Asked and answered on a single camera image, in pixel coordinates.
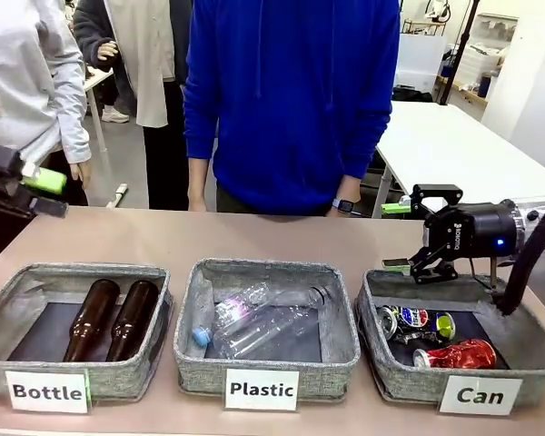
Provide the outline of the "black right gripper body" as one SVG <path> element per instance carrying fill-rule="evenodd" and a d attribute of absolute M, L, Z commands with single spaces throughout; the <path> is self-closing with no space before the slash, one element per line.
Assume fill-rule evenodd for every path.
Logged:
<path fill-rule="evenodd" d="M 502 203 L 447 205 L 424 221 L 425 252 L 446 262 L 510 256 L 517 238 L 517 224 Z"/>

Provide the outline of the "grey sweatshirt person left hand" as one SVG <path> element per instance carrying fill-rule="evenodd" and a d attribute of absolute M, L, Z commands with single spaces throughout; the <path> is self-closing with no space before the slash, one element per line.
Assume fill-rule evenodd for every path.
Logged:
<path fill-rule="evenodd" d="M 87 160 L 81 163 L 70 163 L 71 176 L 75 181 L 80 181 L 84 189 L 87 189 L 92 176 L 91 161 Z"/>

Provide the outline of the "beige coat person hand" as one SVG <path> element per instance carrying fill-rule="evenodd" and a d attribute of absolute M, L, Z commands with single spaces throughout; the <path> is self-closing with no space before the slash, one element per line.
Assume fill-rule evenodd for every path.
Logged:
<path fill-rule="evenodd" d="M 110 61 L 115 58 L 117 54 L 117 43 L 113 40 L 101 44 L 96 52 L 97 59 L 101 62 Z"/>

